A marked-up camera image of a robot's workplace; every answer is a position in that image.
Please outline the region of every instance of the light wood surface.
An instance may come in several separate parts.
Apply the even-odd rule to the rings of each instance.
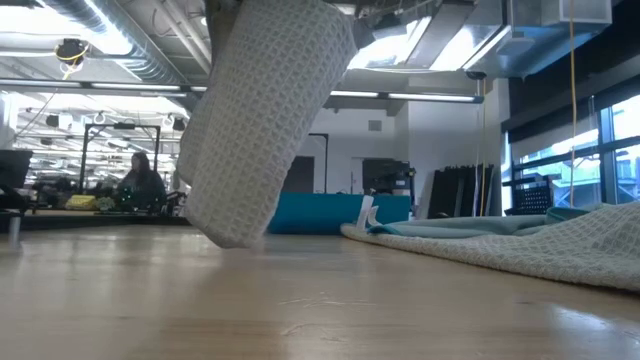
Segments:
[[[640,359],[640,298],[338,237],[189,227],[0,246],[0,359]]]

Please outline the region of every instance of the glass window pane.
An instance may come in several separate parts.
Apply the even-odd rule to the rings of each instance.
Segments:
[[[615,140],[640,136],[640,95],[612,106]]]
[[[583,207],[602,202],[600,189],[600,155],[595,154],[575,160],[573,174],[574,206]],[[522,171],[523,177],[549,175],[553,180],[555,206],[569,207],[571,185],[571,160],[537,166]]]
[[[588,148],[590,146],[598,145],[598,129],[589,130],[585,133],[577,135],[574,139],[567,139],[551,145],[546,149],[536,151],[523,158],[520,158],[520,163],[525,164],[530,161],[545,159],[555,155],[566,154],[571,151],[571,146],[575,144],[576,150]]]
[[[640,200],[640,145],[616,150],[617,203]]]

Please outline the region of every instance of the textured towel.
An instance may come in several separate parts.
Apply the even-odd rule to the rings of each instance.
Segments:
[[[345,236],[514,273],[640,291],[640,203],[606,206],[528,236],[431,239],[370,235],[343,225]]]
[[[357,51],[352,29],[351,17],[320,0],[243,1],[178,166],[192,185],[187,218],[217,245],[261,238],[296,152]]]

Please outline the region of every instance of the person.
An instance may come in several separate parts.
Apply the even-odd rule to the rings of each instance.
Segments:
[[[162,178],[151,170],[149,158],[144,152],[131,157],[131,171],[118,184],[118,194],[127,194],[124,202],[137,209],[164,205],[167,193]]]

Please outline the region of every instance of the yellow object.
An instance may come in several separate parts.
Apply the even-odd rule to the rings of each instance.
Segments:
[[[482,96],[487,96],[487,78],[482,79]],[[480,216],[485,216],[484,213],[484,181],[485,181],[485,169],[487,167],[486,164],[486,153],[487,153],[487,108],[485,104],[482,104],[482,201],[480,202]]]
[[[95,210],[96,197],[93,195],[73,195],[65,205],[67,210]]]
[[[573,30],[573,0],[569,1],[569,43],[571,46],[571,105],[573,113],[573,138],[571,145],[571,181],[569,184],[569,207],[573,208],[573,164],[576,161],[576,127],[578,123],[578,101],[576,100],[576,54]]]

